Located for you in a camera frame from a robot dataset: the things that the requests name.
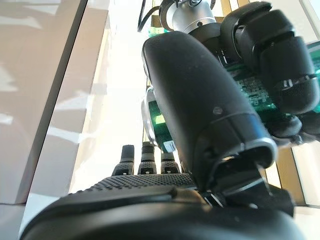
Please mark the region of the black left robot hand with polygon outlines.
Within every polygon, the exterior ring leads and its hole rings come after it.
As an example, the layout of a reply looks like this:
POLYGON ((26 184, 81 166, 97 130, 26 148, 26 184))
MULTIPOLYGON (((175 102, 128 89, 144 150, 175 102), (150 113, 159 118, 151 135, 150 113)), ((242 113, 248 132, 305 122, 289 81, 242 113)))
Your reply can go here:
POLYGON ((228 14, 217 23, 213 4, 190 0, 193 22, 185 31, 202 43, 206 53, 201 78, 222 114, 213 115, 202 134, 212 143, 260 143, 263 138, 303 140, 320 138, 320 86, 304 40, 296 36, 288 18, 269 2, 256 1, 228 14), (261 121, 242 96, 235 81, 208 49, 210 42, 225 50, 227 58, 241 62, 260 79, 275 107, 291 118, 267 116, 261 121))

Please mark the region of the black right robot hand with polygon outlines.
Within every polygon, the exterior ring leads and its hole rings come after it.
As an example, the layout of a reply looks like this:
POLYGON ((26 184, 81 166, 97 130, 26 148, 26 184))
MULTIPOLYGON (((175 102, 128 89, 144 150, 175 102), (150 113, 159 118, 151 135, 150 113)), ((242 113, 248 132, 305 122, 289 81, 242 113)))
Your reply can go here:
POLYGON ((23 240, 302 240, 290 194, 268 185, 277 145, 220 62, 189 34, 142 59, 185 174, 108 177, 58 199, 23 240))

